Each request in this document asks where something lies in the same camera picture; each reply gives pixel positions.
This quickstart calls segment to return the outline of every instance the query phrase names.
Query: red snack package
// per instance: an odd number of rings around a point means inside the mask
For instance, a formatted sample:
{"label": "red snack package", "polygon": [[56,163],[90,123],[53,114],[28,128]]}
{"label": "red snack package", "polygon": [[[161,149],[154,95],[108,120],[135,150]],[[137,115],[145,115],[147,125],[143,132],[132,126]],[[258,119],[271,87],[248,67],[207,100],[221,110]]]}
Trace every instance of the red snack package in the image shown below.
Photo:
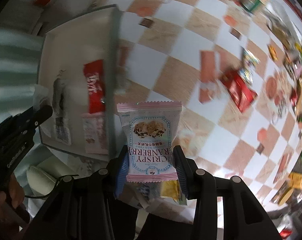
{"label": "red snack package", "polygon": [[257,97],[257,93],[247,87],[237,70],[225,73],[220,81],[241,113],[248,109]]}
{"label": "red snack package", "polygon": [[89,113],[105,112],[103,60],[99,59],[84,65],[83,74],[87,80],[89,92]]}

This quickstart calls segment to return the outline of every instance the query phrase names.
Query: cookie image on package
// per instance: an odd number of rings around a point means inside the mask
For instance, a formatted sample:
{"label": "cookie image on package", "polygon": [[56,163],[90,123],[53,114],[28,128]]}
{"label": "cookie image on package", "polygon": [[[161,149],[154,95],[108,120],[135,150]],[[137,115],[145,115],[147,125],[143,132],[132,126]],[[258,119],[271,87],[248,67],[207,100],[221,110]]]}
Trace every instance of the cookie image on package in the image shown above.
{"label": "cookie image on package", "polygon": [[147,132],[147,124],[145,122],[139,122],[137,123],[135,126],[134,126],[134,130],[133,132],[141,137],[141,138],[144,138],[145,136],[148,135],[148,132]]}
{"label": "cookie image on package", "polygon": [[134,126],[133,132],[141,138],[146,136],[155,138],[162,136],[162,134],[165,132],[165,128],[164,125],[158,121],[151,121],[148,124],[141,122]]}

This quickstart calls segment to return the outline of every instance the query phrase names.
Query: orange and white checkered pattern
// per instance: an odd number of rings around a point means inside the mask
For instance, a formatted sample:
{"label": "orange and white checkered pattern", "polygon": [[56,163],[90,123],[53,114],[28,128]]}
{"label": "orange and white checkered pattern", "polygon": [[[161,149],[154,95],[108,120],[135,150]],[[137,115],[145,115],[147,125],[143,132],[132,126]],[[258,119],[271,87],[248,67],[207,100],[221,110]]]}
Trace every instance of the orange and white checkered pattern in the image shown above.
{"label": "orange and white checkered pattern", "polygon": [[[92,6],[108,4],[117,4],[123,12],[120,44],[130,49],[126,65],[131,85],[125,95],[115,97],[115,103],[181,101],[183,111],[175,144],[182,145],[186,157],[214,176],[240,175],[263,206],[276,208],[270,207],[269,201],[285,180],[273,183],[279,162],[283,154],[290,153],[287,176],[302,150],[302,136],[298,136],[300,131],[291,107],[276,125],[270,121],[263,93],[265,82],[275,72],[285,69],[281,61],[273,62],[269,55],[268,44],[275,48],[278,58],[283,58],[284,50],[267,28],[266,18],[261,13],[248,17],[232,0],[170,0],[168,3],[95,0]],[[139,25],[143,19],[137,15],[141,7],[152,8],[148,15],[154,21],[151,28]],[[239,39],[230,33],[230,25],[241,33]],[[236,68],[242,47],[260,60],[252,86],[259,95],[257,100],[243,114],[234,108],[226,91],[215,100],[200,103],[200,51],[223,51],[227,62]],[[120,132],[117,116],[115,123]],[[264,151],[259,154],[257,133],[261,128],[267,130],[268,137],[263,143]],[[134,198],[124,198],[137,204]],[[148,211],[186,222],[193,220],[194,210],[194,201],[184,207],[157,200]],[[222,227],[222,201],[218,213]]]}

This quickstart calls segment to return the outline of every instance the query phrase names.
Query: red candy bar wrapper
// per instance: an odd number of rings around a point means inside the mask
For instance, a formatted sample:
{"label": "red candy bar wrapper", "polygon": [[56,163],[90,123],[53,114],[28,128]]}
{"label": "red candy bar wrapper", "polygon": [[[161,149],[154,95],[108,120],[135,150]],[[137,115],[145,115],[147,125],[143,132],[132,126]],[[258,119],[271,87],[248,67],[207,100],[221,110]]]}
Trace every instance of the red candy bar wrapper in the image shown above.
{"label": "red candy bar wrapper", "polygon": [[204,104],[221,94],[218,79],[226,70],[228,63],[225,52],[201,50],[200,51],[201,73],[199,101]]}
{"label": "red candy bar wrapper", "polygon": [[105,112],[103,60],[99,59],[84,65],[83,74],[87,80],[89,92],[89,113]]}
{"label": "red candy bar wrapper", "polygon": [[257,93],[247,87],[237,70],[225,73],[220,81],[241,113],[248,109],[257,97]]}

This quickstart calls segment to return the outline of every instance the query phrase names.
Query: brown chocolate piece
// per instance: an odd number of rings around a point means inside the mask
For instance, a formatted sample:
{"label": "brown chocolate piece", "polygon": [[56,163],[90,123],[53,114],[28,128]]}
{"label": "brown chocolate piece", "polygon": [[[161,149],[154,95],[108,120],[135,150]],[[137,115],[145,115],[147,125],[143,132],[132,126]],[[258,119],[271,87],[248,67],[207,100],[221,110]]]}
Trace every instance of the brown chocolate piece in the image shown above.
{"label": "brown chocolate piece", "polygon": [[256,151],[257,151],[259,154],[261,154],[261,153],[264,151],[264,146],[263,146],[263,144],[260,143],[259,146],[257,147]]}
{"label": "brown chocolate piece", "polygon": [[144,26],[144,27],[147,27],[147,28],[151,28],[151,26],[153,25],[153,23],[154,23],[153,20],[144,18],[144,19],[139,23],[139,25]]}
{"label": "brown chocolate piece", "polygon": [[231,31],[230,31],[230,33],[234,37],[236,37],[238,40],[241,39],[241,36],[242,36],[241,33],[239,33],[235,28],[232,28]]}

